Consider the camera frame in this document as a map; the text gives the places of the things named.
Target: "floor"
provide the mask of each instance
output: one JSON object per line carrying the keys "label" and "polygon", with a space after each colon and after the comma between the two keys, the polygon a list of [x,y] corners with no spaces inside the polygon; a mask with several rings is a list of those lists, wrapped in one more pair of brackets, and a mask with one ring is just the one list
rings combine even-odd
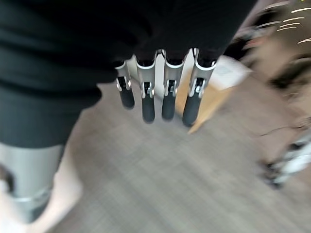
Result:
{"label": "floor", "polygon": [[298,132],[290,112],[255,76],[197,133],[179,116],[146,125],[136,107],[122,108],[114,84],[85,111],[70,144],[85,194],[54,233],[306,233],[311,232],[311,183],[302,173],[275,191],[261,179]]}

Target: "black sleeve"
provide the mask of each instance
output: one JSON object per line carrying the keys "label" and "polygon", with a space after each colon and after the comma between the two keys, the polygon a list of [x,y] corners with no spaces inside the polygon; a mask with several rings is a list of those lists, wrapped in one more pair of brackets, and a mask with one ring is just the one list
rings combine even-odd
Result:
{"label": "black sleeve", "polygon": [[111,63],[129,59],[168,9],[104,2],[0,2],[0,142],[65,144],[80,112],[100,99],[96,84],[115,80]]}

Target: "cable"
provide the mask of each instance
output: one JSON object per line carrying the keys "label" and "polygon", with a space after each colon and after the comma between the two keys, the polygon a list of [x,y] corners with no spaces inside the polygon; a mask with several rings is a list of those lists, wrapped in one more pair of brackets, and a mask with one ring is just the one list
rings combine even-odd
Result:
{"label": "cable", "polygon": [[272,134],[273,132],[276,132],[276,131],[279,131],[279,130],[283,130],[283,129],[293,129],[293,130],[297,130],[297,129],[301,129],[301,128],[304,128],[304,126],[284,126],[284,127],[279,127],[279,128],[276,128],[276,129],[273,129],[273,130],[270,130],[266,133],[263,133],[263,134],[257,134],[255,132],[252,132],[253,134],[255,134],[257,137],[263,137],[263,136],[267,136],[267,135],[270,135]]}
{"label": "cable", "polygon": [[164,60],[165,60],[165,55],[164,55],[164,53],[163,53],[163,50],[161,50],[161,54],[162,54],[162,57],[163,57]]}
{"label": "cable", "polygon": [[194,48],[192,48],[193,58],[195,59]]}

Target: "robotic finger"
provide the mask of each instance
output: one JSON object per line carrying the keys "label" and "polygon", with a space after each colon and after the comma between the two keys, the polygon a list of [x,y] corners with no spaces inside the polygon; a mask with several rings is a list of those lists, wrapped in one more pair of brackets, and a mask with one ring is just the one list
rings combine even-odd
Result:
{"label": "robotic finger", "polygon": [[216,67],[217,59],[218,58],[210,58],[197,49],[183,113],[183,123],[186,126],[191,126],[196,121],[204,90]]}
{"label": "robotic finger", "polygon": [[116,70],[118,71],[117,88],[120,92],[122,104],[127,109],[134,108],[135,100],[131,87],[131,76],[126,61],[116,62]]}
{"label": "robotic finger", "polygon": [[155,119],[156,56],[157,52],[136,54],[142,99],[142,118],[147,124],[151,124]]}
{"label": "robotic finger", "polygon": [[163,50],[164,66],[164,97],[162,118],[172,120],[175,113],[175,99],[188,51],[172,52]]}

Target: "prosthetic arm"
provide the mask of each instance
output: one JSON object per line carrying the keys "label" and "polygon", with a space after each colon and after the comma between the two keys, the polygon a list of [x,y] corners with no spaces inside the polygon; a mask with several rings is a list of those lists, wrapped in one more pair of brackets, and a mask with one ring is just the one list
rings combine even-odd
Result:
{"label": "prosthetic arm", "polygon": [[102,96],[98,83],[117,80],[123,105],[132,108],[125,61],[135,54],[142,115],[151,123],[156,55],[165,50],[162,116],[171,119],[186,51],[199,48],[183,115],[191,125],[218,57],[254,3],[0,2],[0,178],[25,220],[35,221],[49,202],[79,115]]}

